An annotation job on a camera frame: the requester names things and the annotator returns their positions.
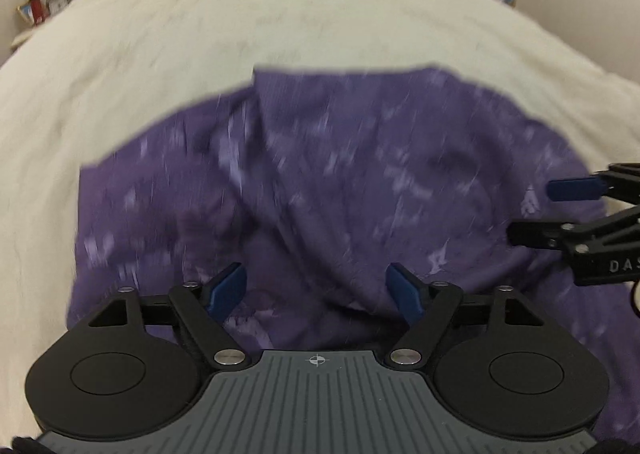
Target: gray ribbed plate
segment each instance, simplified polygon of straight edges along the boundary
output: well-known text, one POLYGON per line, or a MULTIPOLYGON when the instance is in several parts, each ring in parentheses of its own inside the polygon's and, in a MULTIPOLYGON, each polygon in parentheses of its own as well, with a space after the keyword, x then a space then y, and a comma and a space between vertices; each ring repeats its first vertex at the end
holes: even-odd
POLYGON ((479 432, 419 374, 384 368, 371 352, 275 351, 217 374, 190 411, 147 436, 40 442, 58 454, 581 454, 595 444, 584 431, 547 442, 479 432))

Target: purple garment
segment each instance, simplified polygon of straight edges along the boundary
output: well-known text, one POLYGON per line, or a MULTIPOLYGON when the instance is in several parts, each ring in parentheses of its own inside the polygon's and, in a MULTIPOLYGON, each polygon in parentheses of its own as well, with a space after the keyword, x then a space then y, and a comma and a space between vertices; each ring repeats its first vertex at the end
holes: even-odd
POLYGON ((405 329, 384 284, 398 261, 469 292, 524 292, 609 371, 598 436, 638 441, 627 288, 575 287, 558 252, 505 237, 514 218, 603 215, 544 195, 586 173, 564 138, 439 69, 256 72, 82 170, 68 326, 120 286, 165 293, 238 260, 248 294, 225 327, 248 350, 390 344, 405 329))

